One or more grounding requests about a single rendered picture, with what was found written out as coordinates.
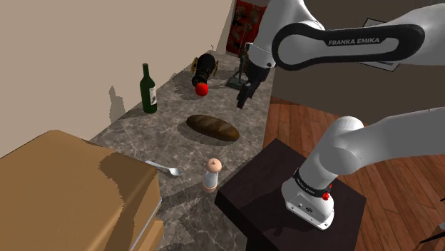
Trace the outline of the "green wine bottle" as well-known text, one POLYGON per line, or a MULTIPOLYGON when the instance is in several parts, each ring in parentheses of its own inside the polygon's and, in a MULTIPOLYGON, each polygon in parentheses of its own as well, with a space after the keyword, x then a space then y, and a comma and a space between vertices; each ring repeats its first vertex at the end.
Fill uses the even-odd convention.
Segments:
POLYGON ((157 111, 157 96, 155 82, 150 77, 148 64, 143 64, 143 77, 140 81, 140 93, 143 111, 153 114, 157 111))

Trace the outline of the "large tan box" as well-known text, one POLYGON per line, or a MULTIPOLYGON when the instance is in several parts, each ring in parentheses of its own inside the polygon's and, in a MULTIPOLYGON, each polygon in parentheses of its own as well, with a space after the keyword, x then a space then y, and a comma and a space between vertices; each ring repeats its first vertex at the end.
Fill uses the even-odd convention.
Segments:
POLYGON ((0 251, 156 251, 157 170, 60 130, 0 158, 0 251))

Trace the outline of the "brown bread loaf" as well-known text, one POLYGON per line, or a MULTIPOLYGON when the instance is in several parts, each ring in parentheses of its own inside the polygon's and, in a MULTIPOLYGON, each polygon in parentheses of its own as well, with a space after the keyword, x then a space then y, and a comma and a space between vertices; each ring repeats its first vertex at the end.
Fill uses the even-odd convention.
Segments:
POLYGON ((192 115, 187 118, 186 124, 197 133, 222 141, 234 142, 240 137, 237 128, 212 116, 192 115))

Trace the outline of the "silver spoon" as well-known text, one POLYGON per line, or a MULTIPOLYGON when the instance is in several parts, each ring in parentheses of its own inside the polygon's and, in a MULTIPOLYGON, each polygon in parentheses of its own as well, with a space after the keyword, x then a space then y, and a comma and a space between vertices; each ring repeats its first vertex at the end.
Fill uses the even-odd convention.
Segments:
POLYGON ((174 176, 181 176, 183 174, 183 172, 180 169, 178 169, 178 168, 165 167, 165 166, 163 166, 161 164, 155 163, 155 162, 150 161, 150 160, 146 160, 145 163, 147 163, 149 165, 152 165, 152 166, 154 166, 156 168, 167 170, 171 175, 174 175, 174 176))

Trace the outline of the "white and wood pepper mill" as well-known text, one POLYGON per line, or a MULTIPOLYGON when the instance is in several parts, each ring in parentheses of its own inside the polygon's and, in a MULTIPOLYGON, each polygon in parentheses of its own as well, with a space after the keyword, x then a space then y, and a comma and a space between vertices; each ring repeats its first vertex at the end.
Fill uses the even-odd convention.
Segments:
POLYGON ((202 185, 206 193, 212 193, 218 186, 218 174, 222 169, 222 164, 217 158, 211 158, 206 164, 207 172, 202 185))

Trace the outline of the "dark robot stand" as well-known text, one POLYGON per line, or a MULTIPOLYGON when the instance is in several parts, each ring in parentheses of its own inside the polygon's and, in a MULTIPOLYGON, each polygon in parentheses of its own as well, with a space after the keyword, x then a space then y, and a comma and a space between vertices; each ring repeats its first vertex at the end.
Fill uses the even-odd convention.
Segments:
POLYGON ((215 204, 247 237, 245 251, 354 251, 366 198, 333 181, 333 223, 318 230, 285 206, 281 185, 305 157, 274 139, 231 177, 215 204))

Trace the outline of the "dark bronze figure statue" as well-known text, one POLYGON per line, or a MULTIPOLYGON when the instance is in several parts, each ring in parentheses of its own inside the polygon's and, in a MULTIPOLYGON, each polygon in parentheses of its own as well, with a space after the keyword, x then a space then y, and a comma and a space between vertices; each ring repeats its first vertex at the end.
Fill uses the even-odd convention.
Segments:
POLYGON ((245 72, 245 69, 249 64, 248 51, 251 45, 252 43, 246 43, 244 49, 241 51, 239 69, 229 78, 225 84, 227 87, 240 90, 242 85, 246 82, 246 80, 242 79, 242 74, 245 72))

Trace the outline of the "framed wall picture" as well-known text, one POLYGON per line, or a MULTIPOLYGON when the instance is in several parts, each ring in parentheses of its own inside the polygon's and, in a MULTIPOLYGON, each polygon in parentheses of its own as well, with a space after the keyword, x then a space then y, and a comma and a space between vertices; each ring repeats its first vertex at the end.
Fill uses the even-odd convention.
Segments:
MULTIPOLYGON (((383 24, 383 21, 367 18, 367 20, 364 22, 363 27, 366 26, 375 26, 378 24, 383 24)), ((383 62, 383 61, 375 61, 375 62, 362 62, 364 65, 368 65, 375 68, 380 68, 385 71, 391 71, 393 72, 399 65, 399 63, 395 62, 383 62)))

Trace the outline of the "red wall poster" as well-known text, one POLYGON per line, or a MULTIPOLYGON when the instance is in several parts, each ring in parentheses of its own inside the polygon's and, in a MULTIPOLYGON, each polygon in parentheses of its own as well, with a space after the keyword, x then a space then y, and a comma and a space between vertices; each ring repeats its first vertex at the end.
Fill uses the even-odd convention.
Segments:
POLYGON ((236 0, 226 51, 240 55, 246 43, 252 43, 258 34, 266 6, 256 6, 246 1, 236 0))

